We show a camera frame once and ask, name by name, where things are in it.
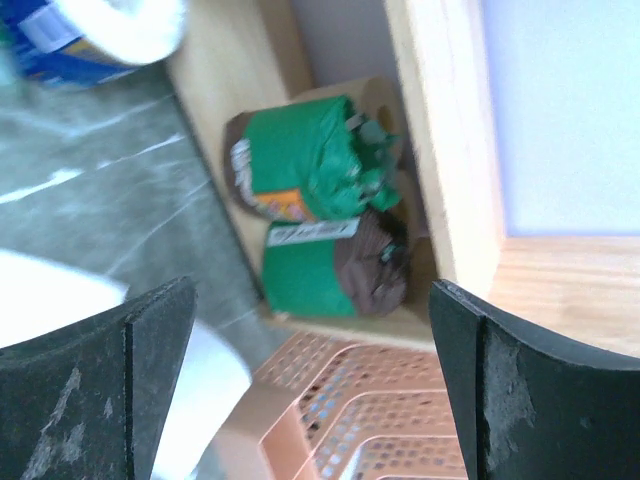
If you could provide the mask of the white toilet roll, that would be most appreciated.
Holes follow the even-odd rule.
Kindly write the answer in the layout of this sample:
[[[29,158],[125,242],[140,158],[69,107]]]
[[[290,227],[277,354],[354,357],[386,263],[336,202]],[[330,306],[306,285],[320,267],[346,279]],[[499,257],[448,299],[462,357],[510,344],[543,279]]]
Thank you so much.
[[[1,254],[1,475],[193,479],[248,389],[238,354],[177,278],[125,285]]]

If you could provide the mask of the blue roll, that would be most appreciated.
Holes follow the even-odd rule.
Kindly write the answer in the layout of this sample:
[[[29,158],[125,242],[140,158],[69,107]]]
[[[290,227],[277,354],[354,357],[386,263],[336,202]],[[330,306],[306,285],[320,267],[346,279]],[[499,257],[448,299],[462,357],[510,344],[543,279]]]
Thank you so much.
[[[187,1],[3,1],[7,53],[25,79],[91,88],[165,60],[187,28]]]

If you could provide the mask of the green brown roll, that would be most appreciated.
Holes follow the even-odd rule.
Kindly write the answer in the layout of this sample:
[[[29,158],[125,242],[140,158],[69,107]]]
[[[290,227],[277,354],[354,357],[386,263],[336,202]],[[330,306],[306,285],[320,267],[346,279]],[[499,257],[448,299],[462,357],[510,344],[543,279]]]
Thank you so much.
[[[242,112],[226,123],[233,200],[270,221],[344,220],[400,201],[396,135],[347,95]]]
[[[347,220],[272,223],[261,282],[275,313],[380,316],[402,304],[409,273],[406,225],[389,212],[369,209]]]

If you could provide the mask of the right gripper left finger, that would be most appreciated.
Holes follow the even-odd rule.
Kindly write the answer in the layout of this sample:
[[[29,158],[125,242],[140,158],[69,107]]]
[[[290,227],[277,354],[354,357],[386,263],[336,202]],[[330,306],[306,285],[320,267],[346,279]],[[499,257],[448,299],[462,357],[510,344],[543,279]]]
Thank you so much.
[[[176,278],[3,348],[2,478],[150,478],[195,310]]]

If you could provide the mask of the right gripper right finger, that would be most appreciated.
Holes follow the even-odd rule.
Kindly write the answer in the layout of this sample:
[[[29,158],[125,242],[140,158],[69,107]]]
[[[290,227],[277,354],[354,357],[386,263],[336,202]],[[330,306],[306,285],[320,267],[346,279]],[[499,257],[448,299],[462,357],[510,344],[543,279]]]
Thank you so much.
[[[639,361],[507,313],[447,280],[429,318],[471,479],[636,479]]]

